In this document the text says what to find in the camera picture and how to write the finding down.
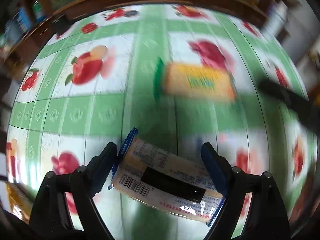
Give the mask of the blue edged cracker pack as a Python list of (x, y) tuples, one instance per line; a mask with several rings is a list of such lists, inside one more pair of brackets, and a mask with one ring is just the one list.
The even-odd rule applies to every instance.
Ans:
[(109, 188), (158, 210), (213, 226), (223, 206), (202, 164), (183, 159), (140, 139), (133, 128), (112, 167)]

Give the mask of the green edged yellow cracker pack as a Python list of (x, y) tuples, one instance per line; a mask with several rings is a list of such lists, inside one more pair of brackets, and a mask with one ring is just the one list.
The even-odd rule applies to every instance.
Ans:
[(153, 78), (153, 96), (234, 101), (237, 93), (230, 72), (184, 62), (164, 62), (157, 59)]

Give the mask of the yellow cardboard tray box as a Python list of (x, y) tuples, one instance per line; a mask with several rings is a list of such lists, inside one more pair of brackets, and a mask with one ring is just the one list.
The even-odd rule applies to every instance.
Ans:
[(16, 184), (5, 182), (5, 185), (11, 213), (29, 224), (33, 203)]

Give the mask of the fruit pattern green tablecloth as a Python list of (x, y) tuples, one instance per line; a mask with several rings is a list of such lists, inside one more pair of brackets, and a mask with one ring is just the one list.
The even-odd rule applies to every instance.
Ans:
[[(155, 100), (159, 57), (230, 72), (236, 99)], [(4, 237), (98, 239), (82, 227), (70, 175), (109, 142), (118, 154), (136, 128), (140, 139), (204, 167), (201, 146), (208, 142), (243, 170), (246, 196), (231, 239), (293, 239), (318, 130), (308, 130), (285, 103), (261, 92), (263, 79), (308, 100), (274, 37), (209, 9), (119, 7), (54, 35), (27, 71), (11, 113), (8, 179), (27, 189), (33, 207), (29, 224)], [(147, 206), (109, 188), (111, 180), (112, 169), (93, 202), (113, 239), (206, 239), (212, 226)]]

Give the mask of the white spray bottle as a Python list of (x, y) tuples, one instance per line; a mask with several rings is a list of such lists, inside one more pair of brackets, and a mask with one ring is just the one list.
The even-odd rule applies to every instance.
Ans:
[(287, 22), (287, 5), (283, 1), (273, 2), (269, 9), (268, 19), (261, 28), (264, 38), (277, 37)]

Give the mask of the small black jar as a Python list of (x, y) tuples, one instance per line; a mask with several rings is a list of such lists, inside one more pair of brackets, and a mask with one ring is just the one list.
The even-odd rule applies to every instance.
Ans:
[(52, 30), (57, 35), (64, 34), (71, 27), (71, 25), (72, 24), (66, 15), (60, 15), (58, 18), (54, 19), (51, 23)]

